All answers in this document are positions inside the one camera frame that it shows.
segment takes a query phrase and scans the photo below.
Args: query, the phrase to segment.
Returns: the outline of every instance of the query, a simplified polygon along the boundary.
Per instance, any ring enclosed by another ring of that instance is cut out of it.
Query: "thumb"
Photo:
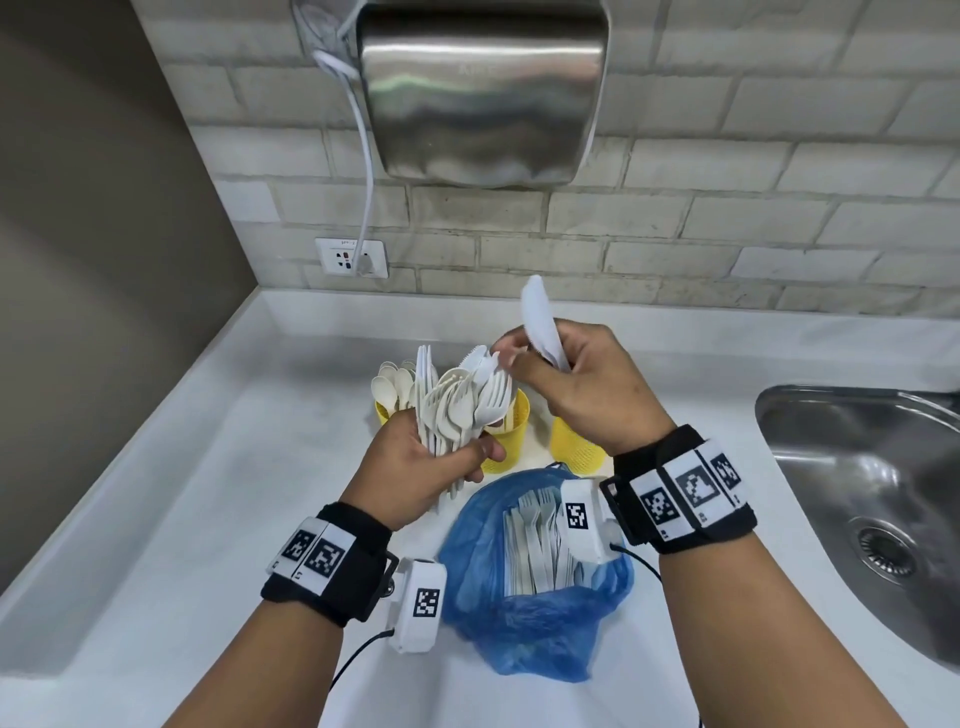
[[[571,375],[558,372],[536,352],[516,352],[500,361],[507,374],[529,384],[548,402],[560,400],[570,385]]]
[[[446,488],[454,480],[473,473],[480,468],[488,457],[493,454],[496,441],[492,437],[481,437],[472,440],[458,450],[434,458],[433,468],[435,482]]]

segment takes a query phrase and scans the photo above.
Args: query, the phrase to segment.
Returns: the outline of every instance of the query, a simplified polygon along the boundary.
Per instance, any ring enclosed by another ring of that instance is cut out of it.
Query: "drain strainer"
[[[896,534],[876,526],[861,528],[856,534],[867,564],[883,573],[905,579],[917,572],[917,559],[910,546]]]

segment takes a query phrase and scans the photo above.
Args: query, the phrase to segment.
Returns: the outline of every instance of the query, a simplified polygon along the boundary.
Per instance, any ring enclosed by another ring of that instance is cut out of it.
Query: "left hand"
[[[506,456],[503,446],[484,434],[455,452],[434,457],[420,442],[416,413],[406,409],[380,427],[340,500],[398,531],[426,513],[453,481],[465,477],[479,483],[480,464]]]

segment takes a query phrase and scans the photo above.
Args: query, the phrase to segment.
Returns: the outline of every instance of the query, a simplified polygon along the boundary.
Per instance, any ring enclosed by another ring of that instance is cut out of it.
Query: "stainless steel sink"
[[[774,387],[756,419],[840,576],[960,671],[960,415],[952,396]]]

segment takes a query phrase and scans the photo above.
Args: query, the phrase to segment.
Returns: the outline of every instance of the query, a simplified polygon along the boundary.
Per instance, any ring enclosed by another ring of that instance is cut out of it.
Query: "electrical outlet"
[[[314,242],[317,244],[320,262],[327,275],[357,275],[356,260],[353,257],[357,249],[356,238],[318,237]],[[361,270],[368,271],[363,275],[363,278],[385,279],[388,276],[387,253],[383,249],[382,240],[364,240],[363,257],[370,264],[369,266],[361,266]]]

